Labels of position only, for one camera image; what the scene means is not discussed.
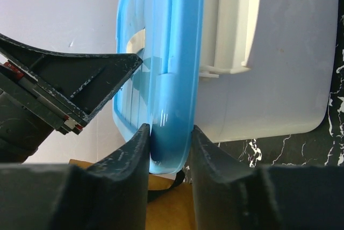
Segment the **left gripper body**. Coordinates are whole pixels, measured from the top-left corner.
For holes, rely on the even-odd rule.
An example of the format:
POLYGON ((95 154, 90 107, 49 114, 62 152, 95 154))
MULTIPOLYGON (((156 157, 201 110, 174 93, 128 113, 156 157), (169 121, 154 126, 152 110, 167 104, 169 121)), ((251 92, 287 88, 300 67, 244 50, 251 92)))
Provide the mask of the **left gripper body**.
POLYGON ((80 79, 66 64, 45 63, 28 73, 11 63, 1 65, 1 162, 23 163, 54 131, 80 134, 78 118, 57 104, 58 94, 71 94, 70 81, 80 79))

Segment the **white plastic bin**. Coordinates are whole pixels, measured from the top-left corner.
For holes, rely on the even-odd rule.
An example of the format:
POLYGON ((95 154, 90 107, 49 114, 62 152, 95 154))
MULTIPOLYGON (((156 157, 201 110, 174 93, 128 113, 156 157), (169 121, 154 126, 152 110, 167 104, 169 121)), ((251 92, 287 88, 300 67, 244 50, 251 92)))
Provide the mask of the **white plastic bin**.
POLYGON ((327 107, 339 0, 204 0, 195 124, 213 142, 309 132, 327 107))

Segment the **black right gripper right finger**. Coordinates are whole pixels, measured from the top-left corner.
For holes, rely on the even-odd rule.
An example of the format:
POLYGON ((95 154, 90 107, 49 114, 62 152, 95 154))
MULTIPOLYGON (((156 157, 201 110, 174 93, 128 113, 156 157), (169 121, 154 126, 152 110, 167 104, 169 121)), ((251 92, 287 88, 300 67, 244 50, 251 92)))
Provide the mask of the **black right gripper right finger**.
POLYGON ((198 229, 343 229, 343 168, 251 168, 199 127, 190 169, 198 229))

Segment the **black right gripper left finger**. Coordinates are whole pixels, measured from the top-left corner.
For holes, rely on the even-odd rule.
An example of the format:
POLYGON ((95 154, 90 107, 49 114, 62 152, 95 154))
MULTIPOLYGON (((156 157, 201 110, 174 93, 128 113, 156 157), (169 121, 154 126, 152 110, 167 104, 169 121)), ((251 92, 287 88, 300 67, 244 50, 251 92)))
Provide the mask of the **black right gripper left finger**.
POLYGON ((144 229, 150 126, 87 169, 2 164, 1 229, 144 229))

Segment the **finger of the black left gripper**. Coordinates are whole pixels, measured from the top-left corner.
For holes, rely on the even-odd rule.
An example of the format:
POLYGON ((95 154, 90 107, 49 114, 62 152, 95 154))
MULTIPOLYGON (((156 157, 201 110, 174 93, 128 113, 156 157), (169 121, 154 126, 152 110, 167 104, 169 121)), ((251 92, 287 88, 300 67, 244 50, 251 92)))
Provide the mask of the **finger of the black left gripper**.
POLYGON ((142 64, 136 54, 48 51, 1 35, 1 90, 61 133, 80 133, 142 64))

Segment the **light blue plastic lid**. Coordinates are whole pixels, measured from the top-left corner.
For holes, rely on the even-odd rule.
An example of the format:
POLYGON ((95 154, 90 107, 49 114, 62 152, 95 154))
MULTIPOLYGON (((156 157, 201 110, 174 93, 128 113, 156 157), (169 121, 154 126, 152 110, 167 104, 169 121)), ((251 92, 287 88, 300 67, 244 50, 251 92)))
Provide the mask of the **light blue plastic lid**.
POLYGON ((202 45, 204 0, 119 0, 117 52, 142 65, 113 98, 125 140, 150 126, 152 174, 176 173, 191 144, 202 45))

